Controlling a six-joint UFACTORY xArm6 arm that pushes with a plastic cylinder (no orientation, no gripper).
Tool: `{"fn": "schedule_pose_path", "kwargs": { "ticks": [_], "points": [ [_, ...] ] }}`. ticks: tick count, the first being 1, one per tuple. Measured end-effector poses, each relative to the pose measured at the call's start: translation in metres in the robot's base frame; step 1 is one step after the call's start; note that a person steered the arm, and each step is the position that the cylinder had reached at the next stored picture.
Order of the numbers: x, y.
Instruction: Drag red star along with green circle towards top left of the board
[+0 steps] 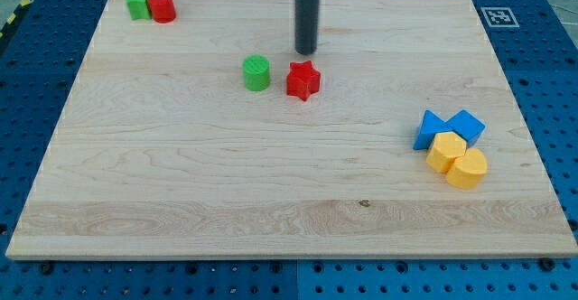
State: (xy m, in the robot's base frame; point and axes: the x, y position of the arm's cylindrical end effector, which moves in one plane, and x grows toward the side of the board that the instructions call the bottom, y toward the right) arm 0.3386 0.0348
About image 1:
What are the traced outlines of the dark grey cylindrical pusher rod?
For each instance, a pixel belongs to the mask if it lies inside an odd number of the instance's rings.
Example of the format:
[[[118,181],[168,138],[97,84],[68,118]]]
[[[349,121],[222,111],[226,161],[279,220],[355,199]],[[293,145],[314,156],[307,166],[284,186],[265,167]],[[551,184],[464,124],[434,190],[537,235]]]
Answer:
[[[320,0],[294,0],[295,50],[311,55],[317,50]]]

